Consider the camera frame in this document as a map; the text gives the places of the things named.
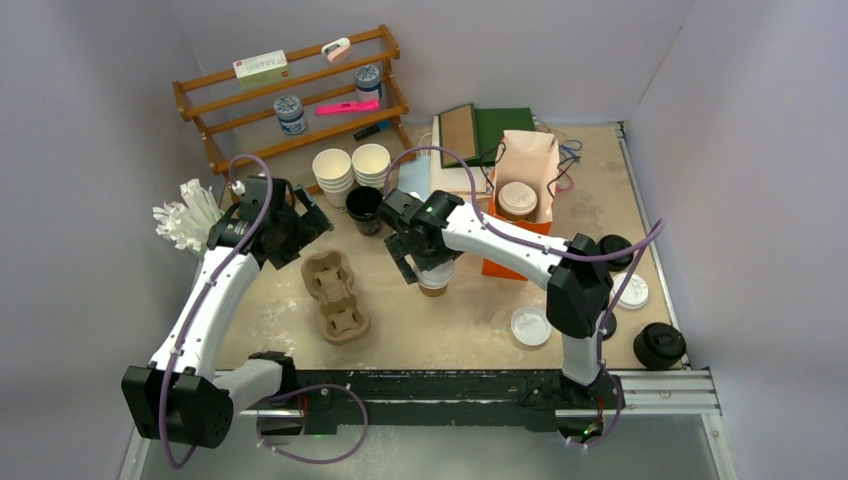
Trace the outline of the pulp cup carrier tray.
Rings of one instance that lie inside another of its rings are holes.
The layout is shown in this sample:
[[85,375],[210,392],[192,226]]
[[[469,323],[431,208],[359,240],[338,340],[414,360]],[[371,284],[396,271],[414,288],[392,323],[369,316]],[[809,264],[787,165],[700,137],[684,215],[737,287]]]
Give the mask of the pulp cup carrier tray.
[[344,252],[324,250],[307,257],[301,275],[318,302],[319,330],[326,342],[344,345],[368,333],[372,317],[355,291],[355,275]]

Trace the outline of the white cup lid picked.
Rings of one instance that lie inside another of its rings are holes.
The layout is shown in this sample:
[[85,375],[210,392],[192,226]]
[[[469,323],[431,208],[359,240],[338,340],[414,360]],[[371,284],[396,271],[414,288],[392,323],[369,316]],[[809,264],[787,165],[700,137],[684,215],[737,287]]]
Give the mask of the white cup lid picked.
[[497,208],[513,213],[536,210],[538,197],[533,188],[523,182],[510,182],[500,188],[497,195]]

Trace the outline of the brown paper cup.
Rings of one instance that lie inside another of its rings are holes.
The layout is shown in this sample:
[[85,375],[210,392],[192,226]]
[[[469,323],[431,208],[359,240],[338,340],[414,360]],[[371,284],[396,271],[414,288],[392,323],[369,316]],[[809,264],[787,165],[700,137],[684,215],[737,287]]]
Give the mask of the brown paper cup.
[[427,285],[424,283],[418,283],[418,287],[420,292],[430,298],[439,297],[445,294],[448,289],[448,284],[443,284],[439,286]]
[[522,212],[522,213],[513,213],[513,212],[510,212],[508,210],[499,210],[498,214],[502,219],[504,219],[505,221],[508,221],[508,222],[521,222],[521,221],[530,222],[530,223],[535,222],[535,212],[534,211]]

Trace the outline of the orange paper bag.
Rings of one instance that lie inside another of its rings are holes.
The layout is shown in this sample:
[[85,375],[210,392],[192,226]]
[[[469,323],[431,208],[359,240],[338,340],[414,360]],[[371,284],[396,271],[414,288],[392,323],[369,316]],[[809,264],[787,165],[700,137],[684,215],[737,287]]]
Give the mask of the orange paper bag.
[[518,181],[533,188],[538,197],[535,222],[508,222],[519,228],[539,235],[548,235],[553,222],[555,194],[550,185],[559,175],[559,141],[554,134],[538,131],[505,130],[498,147],[499,159],[489,179],[494,184],[494,193],[486,212],[497,219],[497,195],[504,185]]

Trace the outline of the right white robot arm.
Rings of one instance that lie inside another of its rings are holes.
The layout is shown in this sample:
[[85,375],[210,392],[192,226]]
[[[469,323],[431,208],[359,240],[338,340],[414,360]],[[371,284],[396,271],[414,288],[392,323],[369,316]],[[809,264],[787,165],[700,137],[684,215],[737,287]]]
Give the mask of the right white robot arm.
[[590,237],[578,234],[567,241],[538,234],[442,191],[420,200],[393,189],[377,215],[393,231],[386,248],[407,283],[469,253],[543,289],[546,319],[562,336],[564,399],[584,407],[599,396],[601,329],[611,310],[613,280]]

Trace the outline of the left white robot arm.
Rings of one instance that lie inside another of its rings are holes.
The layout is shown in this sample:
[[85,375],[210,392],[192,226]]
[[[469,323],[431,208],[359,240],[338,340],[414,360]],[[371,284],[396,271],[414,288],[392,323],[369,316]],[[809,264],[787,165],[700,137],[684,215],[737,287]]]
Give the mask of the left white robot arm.
[[302,186],[251,176],[243,198],[210,228],[200,274],[166,341],[144,366],[130,366],[121,390],[139,435],[216,448],[234,417],[264,400],[284,409],[297,399],[294,361],[254,353],[217,375],[239,304],[262,266],[281,269],[333,225]]

